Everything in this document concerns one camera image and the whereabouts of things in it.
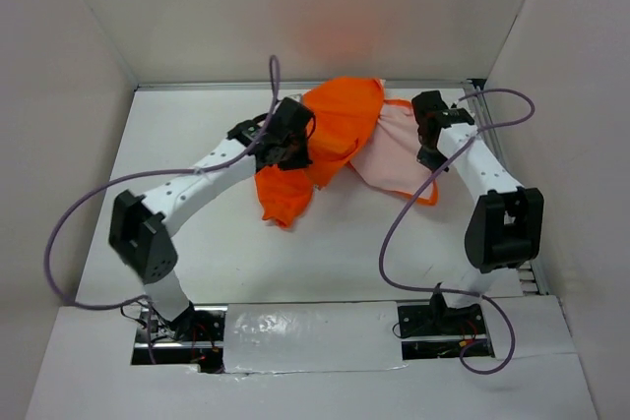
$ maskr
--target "white panel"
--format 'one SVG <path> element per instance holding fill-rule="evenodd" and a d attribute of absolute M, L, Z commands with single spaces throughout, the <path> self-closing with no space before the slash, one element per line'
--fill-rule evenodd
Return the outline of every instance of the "white panel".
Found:
<path fill-rule="evenodd" d="M 62 309 L 27 420 L 596 419 L 575 354 L 516 359 L 492 376 L 467 372 L 459 359 L 376 373 L 208 375 L 130 366 L 135 329 L 117 312 Z"/>
<path fill-rule="evenodd" d="M 389 94 L 411 98 L 420 92 Z M 462 94 L 443 90 L 448 103 Z M 212 150 L 236 123 L 267 110 L 269 104 L 270 93 L 264 89 L 138 92 L 113 175 L 187 167 Z M 142 193 L 165 180 L 125 183 L 107 193 L 79 290 L 84 302 L 112 302 L 141 291 L 137 277 L 107 244 L 111 203 L 127 186 Z M 464 234 L 473 199 L 456 173 L 442 176 L 439 186 L 439 205 L 410 211 L 392 240 L 387 271 L 394 280 L 433 287 L 445 279 L 459 279 L 469 267 Z M 369 188 L 345 168 L 315 194 L 294 227 L 283 231 L 261 220 L 255 184 L 245 181 L 197 212 L 177 233 L 177 274 L 196 303 L 418 298 L 417 293 L 390 287 L 378 272 L 381 243 L 403 204 L 397 196 Z M 521 295 L 516 272 L 497 283 L 493 294 Z"/>
<path fill-rule="evenodd" d="M 55 220 L 111 169 L 131 86 L 81 0 L 0 0 L 0 417 L 22 420 L 57 314 L 41 260 Z M 99 202 L 60 236 L 78 284 Z"/>
<path fill-rule="evenodd" d="M 554 296 L 501 299 L 500 304 L 516 332 L 515 357 L 575 352 L 558 299 Z M 510 333 L 505 321 L 490 304 L 483 303 L 482 308 L 485 324 L 492 333 L 490 341 L 494 355 L 505 359 L 510 349 Z"/>
<path fill-rule="evenodd" d="M 522 0 L 87 0 L 141 82 L 486 77 Z"/>
<path fill-rule="evenodd" d="M 500 138 L 545 196 L 541 260 L 561 296 L 601 418 L 626 418 L 630 0 L 528 0 L 490 87 L 532 96 L 530 124 Z M 490 97 L 494 120 L 518 100 Z"/>
<path fill-rule="evenodd" d="M 403 368 L 396 302 L 230 305 L 227 373 L 325 373 Z"/>

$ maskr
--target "pink cloth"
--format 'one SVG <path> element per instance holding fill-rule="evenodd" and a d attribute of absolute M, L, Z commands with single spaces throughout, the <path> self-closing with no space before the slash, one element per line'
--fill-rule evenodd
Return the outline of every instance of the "pink cloth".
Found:
<path fill-rule="evenodd" d="M 386 100 L 371 138 L 350 164 L 370 186 L 411 196 L 431 175 L 417 162 L 420 142 L 413 110 L 405 100 Z M 434 206 L 438 192 L 434 184 L 418 199 Z"/>

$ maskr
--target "wall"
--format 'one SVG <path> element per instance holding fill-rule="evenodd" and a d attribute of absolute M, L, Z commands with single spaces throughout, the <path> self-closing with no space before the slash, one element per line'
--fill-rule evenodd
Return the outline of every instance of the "wall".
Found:
<path fill-rule="evenodd" d="M 86 0 L 141 83 L 486 77 L 523 0 Z"/>
<path fill-rule="evenodd" d="M 55 219 L 108 176 L 132 87 L 81 0 L 0 0 L 0 405 L 22 419 L 57 314 L 41 270 Z M 55 253 L 73 289 L 99 203 Z"/>
<path fill-rule="evenodd" d="M 630 0 L 527 0 L 490 75 L 538 104 L 502 132 L 509 164 L 546 198 L 541 257 L 601 418 L 627 418 Z M 522 113 L 508 97 L 492 117 Z"/>

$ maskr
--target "white table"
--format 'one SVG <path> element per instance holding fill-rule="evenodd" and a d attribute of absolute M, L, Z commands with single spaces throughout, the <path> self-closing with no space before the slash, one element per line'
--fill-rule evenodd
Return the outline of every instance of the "white table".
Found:
<path fill-rule="evenodd" d="M 389 91 L 402 98 L 417 93 Z M 462 91 L 443 94 L 453 100 Z M 265 110 L 269 99 L 262 88 L 140 91 L 112 176 L 187 166 L 234 123 Z M 146 179 L 129 188 L 142 192 L 160 182 Z M 112 302 L 140 292 L 134 274 L 106 244 L 111 202 L 121 190 L 105 196 L 78 295 L 84 302 Z M 441 178 L 440 194 L 438 207 L 415 208 L 394 238 L 388 253 L 393 279 L 432 286 L 453 276 L 453 262 L 465 257 L 463 236 L 473 202 L 455 173 Z M 254 184 L 244 182 L 184 225 L 175 238 L 177 271 L 198 303 L 416 298 L 382 282 L 377 269 L 383 235 L 401 205 L 344 170 L 285 232 L 260 220 Z M 379 372 L 250 376 L 200 374 L 194 366 L 131 366 L 134 324 L 115 311 L 62 308 L 27 418 L 596 418 L 557 301 L 522 296 L 513 273 L 493 292 L 509 297 L 499 303 L 520 340 L 516 359 L 494 376 L 473 375 L 457 359 L 411 361 L 403 369 Z M 507 351 L 505 327 L 496 313 L 484 310 L 500 357 Z M 497 362 L 473 360 L 486 369 Z"/>

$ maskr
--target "cloth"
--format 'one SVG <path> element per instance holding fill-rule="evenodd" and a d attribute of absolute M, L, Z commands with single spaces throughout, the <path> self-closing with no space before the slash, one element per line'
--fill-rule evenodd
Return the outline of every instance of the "cloth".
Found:
<path fill-rule="evenodd" d="M 385 100 L 371 139 L 350 165 L 369 186 L 409 198 L 431 175 L 416 161 L 419 147 L 411 103 Z M 433 182 L 417 203 L 435 206 L 438 197 L 437 184 Z"/>
<path fill-rule="evenodd" d="M 263 219 L 272 219 L 281 228 L 291 227 L 304 212 L 313 186 L 321 189 L 328 185 L 365 146 L 376 126 L 385 91 L 378 79 L 337 78 L 310 90 L 302 99 L 315 112 L 317 126 L 308 140 L 313 163 L 289 172 L 271 166 L 256 174 Z"/>

